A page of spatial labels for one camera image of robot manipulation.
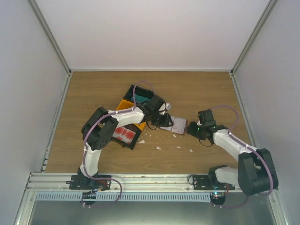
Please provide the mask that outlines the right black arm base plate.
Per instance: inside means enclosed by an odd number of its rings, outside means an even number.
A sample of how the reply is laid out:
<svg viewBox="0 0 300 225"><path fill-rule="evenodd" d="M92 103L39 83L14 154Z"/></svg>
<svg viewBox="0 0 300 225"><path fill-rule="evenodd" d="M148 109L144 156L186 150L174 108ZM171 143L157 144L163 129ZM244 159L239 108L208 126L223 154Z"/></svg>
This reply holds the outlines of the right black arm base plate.
<svg viewBox="0 0 300 225"><path fill-rule="evenodd" d="M209 180L208 175L195 175L191 174L187 178L188 184L193 186L194 190L214 190L214 191L227 191L235 190L235 186L216 182L214 184Z"/></svg>

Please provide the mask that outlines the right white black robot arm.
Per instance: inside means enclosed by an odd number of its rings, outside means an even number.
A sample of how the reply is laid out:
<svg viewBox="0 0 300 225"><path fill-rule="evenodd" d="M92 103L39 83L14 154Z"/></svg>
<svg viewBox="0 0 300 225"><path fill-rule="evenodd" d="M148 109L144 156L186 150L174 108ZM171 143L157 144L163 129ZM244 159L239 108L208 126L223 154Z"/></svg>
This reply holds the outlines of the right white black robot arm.
<svg viewBox="0 0 300 225"><path fill-rule="evenodd" d="M233 135L223 125L205 126L191 122L187 134L199 141L209 140L229 153L237 162L238 168L227 165L209 169L208 186L218 190L224 184L239 187L247 195L268 196L278 187L278 178L272 156L267 149L257 149Z"/></svg>

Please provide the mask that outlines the brown leather card holder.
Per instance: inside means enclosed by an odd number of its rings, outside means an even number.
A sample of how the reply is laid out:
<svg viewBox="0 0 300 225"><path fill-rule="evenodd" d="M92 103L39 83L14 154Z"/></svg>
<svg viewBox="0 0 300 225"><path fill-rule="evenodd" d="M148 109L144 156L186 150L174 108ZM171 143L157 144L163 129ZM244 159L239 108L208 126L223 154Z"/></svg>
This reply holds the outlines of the brown leather card holder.
<svg viewBox="0 0 300 225"><path fill-rule="evenodd" d="M176 134L183 135L187 128L188 121L184 118L178 118L171 116L173 125L170 127L159 127L160 129L171 131Z"/></svg>

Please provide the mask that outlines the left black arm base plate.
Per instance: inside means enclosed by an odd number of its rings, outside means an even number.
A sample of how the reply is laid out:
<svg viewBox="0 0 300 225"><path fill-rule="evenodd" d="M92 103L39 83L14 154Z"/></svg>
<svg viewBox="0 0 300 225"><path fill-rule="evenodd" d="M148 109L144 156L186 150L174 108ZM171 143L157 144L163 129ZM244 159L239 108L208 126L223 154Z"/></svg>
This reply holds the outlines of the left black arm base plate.
<svg viewBox="0 0 300 225"><path fill-rule="evenodd" d="M71 190L109 190L110 180L112 177L110 175L95 175L94 178L100 178L100 180L94 180L88 178L82 174L72 175L71 179L66 181Z"/></svg>

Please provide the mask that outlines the white card with brown print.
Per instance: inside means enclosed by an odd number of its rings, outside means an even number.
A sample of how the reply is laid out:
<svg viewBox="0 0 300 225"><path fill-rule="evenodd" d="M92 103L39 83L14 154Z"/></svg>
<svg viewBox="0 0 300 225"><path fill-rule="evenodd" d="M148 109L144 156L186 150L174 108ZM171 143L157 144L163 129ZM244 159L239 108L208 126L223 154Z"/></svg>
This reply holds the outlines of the white card with brown print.
<svg viewBox="0 0 300 225"><path fill-rule="evenodd" d="M171 131L177 134L184 134L186 128L187 120L183 118L175 117L173 120L173 126Z"/></svg>

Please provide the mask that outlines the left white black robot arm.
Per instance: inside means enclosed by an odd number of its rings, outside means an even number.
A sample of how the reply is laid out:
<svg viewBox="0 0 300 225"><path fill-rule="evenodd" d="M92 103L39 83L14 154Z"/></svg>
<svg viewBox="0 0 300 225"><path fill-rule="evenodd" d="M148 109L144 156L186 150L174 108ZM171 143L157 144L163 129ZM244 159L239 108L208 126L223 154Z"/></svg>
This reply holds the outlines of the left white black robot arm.
<svg viewBox="0 0 300 225"><path fill-rule="evenodd" d="M142 105L119 111L98 108L82 127L84 154L78 169L79 185L85 189L96 186L101 152L111 141L117 128L143 122L150 122L156 127L173 126L172 118L166 109L149 110Z"/></svg>

